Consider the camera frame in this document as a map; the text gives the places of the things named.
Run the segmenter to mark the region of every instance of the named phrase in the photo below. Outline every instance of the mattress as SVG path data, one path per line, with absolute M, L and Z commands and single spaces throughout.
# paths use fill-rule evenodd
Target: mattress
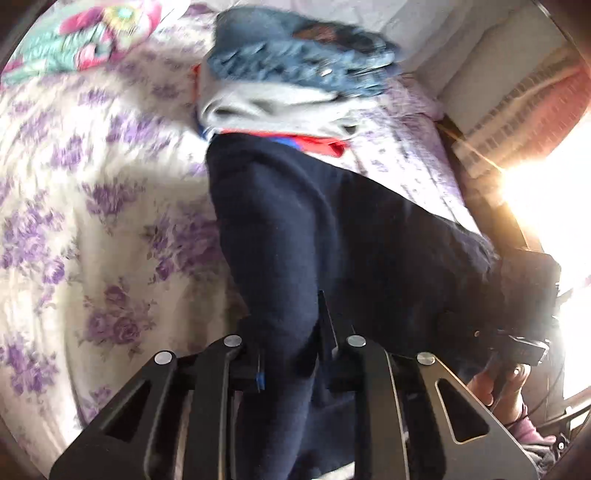
M 154 352 L 198 352 L 245 313 L 191 120 L 206 10 L 119 63 L 0 92 L 0 415 L 45 475 Z M 322 161 L 478 231 L 412 77 L 360 115 Z

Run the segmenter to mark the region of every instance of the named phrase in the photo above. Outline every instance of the triangular cutout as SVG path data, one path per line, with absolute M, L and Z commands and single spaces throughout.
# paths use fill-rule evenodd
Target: triangular cutout
M 123 442 L 131 442 L 144 413 L 144 407 L 150 396 L 150 389 L 150 382 L 145 381 L 134 392 L 133 396 L 121 406 L 115 418 L 109 422 L 105 429 L 105 435 Z
M 443 400 L 456 441 L 466 442 L 488 433 L 487 423 L 451 383 L 442 378 L 437 382 L 437 389 Z

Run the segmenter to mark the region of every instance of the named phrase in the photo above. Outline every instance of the gray garment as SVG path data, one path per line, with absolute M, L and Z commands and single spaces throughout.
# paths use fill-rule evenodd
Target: gray garment
M 355 110 L 374 107 L 368 98 L 338 98 L 337 93 L 288 83 L 218 78 L 207 58 L 199 70 L 197 115 L 205 128 L 332 137 L 359 133 Z

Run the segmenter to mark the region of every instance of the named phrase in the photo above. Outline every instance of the hand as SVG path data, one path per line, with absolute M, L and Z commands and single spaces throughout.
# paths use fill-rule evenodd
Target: hand
M 493 415 L 502 424 L 512 423 L 521 416 L 523 409 L 521 389 L 525 385 L 527 377 L 530 376 L 530 372 L 529 365 L 519 364 L 514 371 L 507 375 L 507 383 L 501 393 L 501 400 L 493 412 Z M 486 369 L 475 375 L 467 387 L 484 405 L 490 406 L 494 401 L 492 398 L 494 383 L 491 374 Z

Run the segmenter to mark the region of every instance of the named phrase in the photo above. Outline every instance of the bed sheet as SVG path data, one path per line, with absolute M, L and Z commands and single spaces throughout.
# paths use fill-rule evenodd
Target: bed sheet
M 154 352 L 187 355 L 244 307 L 191 121 L 213 14 L 193 5 L 116 64 L 0 92 L 0 414 L 43 474 Z M 411 78 L 343 158 L 478 231 Z

